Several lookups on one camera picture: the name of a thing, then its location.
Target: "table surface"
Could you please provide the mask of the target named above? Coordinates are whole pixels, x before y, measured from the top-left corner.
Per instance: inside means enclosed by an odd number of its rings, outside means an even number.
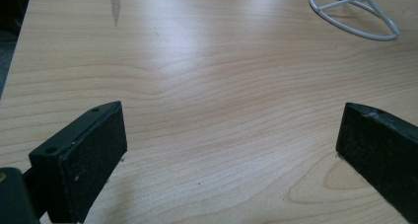
[[[122,101],[128,152],[86,223],[406,223],[335,152],[346,102],[418,124],[417,0],[375,1],[398,39],[341,31],[308,0],[31,0],[0,166],[25,171],[81,113]]]

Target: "white metal stand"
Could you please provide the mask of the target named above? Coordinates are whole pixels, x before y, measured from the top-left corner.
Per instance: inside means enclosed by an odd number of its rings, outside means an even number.
[[[354,35],[360,36],[360,37],[366,37],[366,38],[371,38],[371,39],[376,39],[376,40],[392,40],[397,38],[400,35],[400,31],[397,28],[396,24],[390,19],[388,18],[384,12],[379,8],[379,6],[373,1],[373,0],[338,0],[334,3],[331,4],[327,4],[327,5],[323,5],[318,7],[314,0],[310,0],[310,4],[311,7],[313,8],[313,10],[319,14],[321,17],[323,17],[325,20],[327,20],[330,24],[333,24],[334,26],[345,30],[349,33],[352,33]],[[327,15],[324,10],[330,9],[330,8],[334,8],[340,5],[344,5],[344,4],[353,4],[357,7],[360,7],[364,10],[369,11],[370,13],[376,15],[377,17],[381,18],[384,23],[390,28],[390,30],[392,31],[391,35],[375,35],[375,34],[369,34],[357,29],[353,29],[335,19],[333,19],[332,17],[330,17],[329,15]]]

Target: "black object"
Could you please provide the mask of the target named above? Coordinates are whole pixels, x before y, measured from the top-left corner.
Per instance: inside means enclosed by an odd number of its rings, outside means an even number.
[[[418,127],[347,103],[336,150],[410,223],[418,223]]]
[[[29,0],[0,0],[0,30],[18,36],[28,4]]]
[[[84,222],[126,150],[120,102],[85,112],[30,153],[24,179],[19,170],[0,169],[0,223],[36,223],[45,211],[52,222]],[[11,212],[11,205],[23,210]]]

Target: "light wood tabletop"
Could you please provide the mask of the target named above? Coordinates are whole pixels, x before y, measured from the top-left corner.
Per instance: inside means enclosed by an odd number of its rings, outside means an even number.
[[[346,102],[418,124],[417,0],[375,1],[398,39],[341,31],[309,0],[31,0],[0,167],[26,171],[36,146],[122,101],[128,152],[85,223],[406,223],[335,152]]]

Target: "wooden table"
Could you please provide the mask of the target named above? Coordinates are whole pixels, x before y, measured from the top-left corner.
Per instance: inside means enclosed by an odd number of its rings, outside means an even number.
[[[334,149],[346,102],[418,124],[417,0],[375,1],[397,40],[340,31],[308,0],[31,0],[0,166],[25,171],[37,145],[121,100],[128,152],[86,223],[406,223]]]

